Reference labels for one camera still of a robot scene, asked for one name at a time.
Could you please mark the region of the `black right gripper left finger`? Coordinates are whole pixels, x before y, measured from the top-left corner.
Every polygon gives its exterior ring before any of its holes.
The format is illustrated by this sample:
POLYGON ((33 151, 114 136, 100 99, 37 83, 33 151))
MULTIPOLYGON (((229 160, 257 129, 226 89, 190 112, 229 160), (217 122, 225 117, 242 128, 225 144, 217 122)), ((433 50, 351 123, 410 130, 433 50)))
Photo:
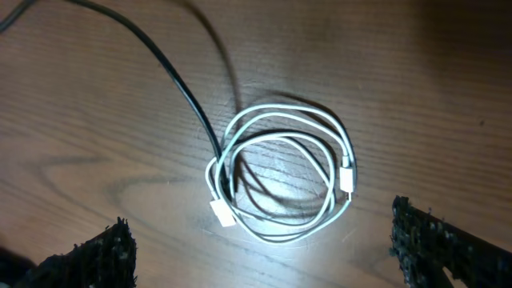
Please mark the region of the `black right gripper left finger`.
POLYGON ((135 288, 137 245, 128 221, 119 218, 67 254, 49 256, 28 269, 14 288, 135 288))

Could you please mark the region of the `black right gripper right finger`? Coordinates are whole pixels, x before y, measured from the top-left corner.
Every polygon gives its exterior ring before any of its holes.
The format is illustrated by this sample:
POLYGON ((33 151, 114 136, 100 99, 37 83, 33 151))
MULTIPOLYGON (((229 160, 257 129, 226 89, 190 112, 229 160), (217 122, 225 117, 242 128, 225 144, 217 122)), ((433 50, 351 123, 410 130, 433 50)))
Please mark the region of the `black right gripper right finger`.
POLYGON ((409 287, 451 287, 444 269, 467 287, 511 288, 511 252, 413 207, 392 205, 390 255, 409 287))

